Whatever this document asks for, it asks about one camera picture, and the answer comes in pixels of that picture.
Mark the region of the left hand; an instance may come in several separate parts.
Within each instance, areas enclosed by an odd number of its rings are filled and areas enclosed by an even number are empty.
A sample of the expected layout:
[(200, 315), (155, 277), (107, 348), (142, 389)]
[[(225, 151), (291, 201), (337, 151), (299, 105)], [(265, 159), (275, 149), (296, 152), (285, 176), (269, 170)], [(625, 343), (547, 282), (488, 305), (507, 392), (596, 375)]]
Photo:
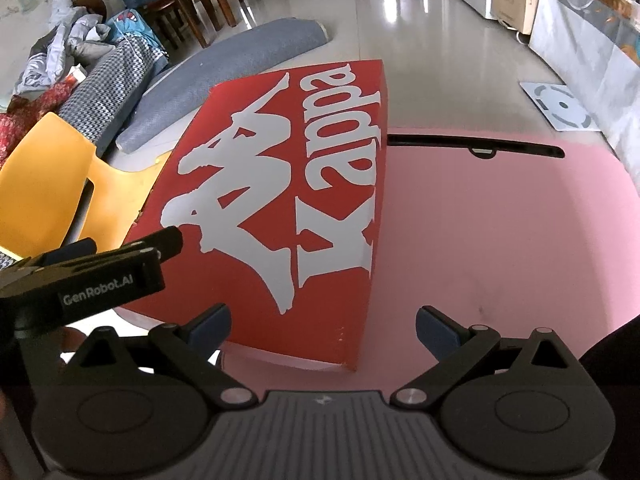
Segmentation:
[(0, 392), (0, 422), (6, 417), (6, 396)]

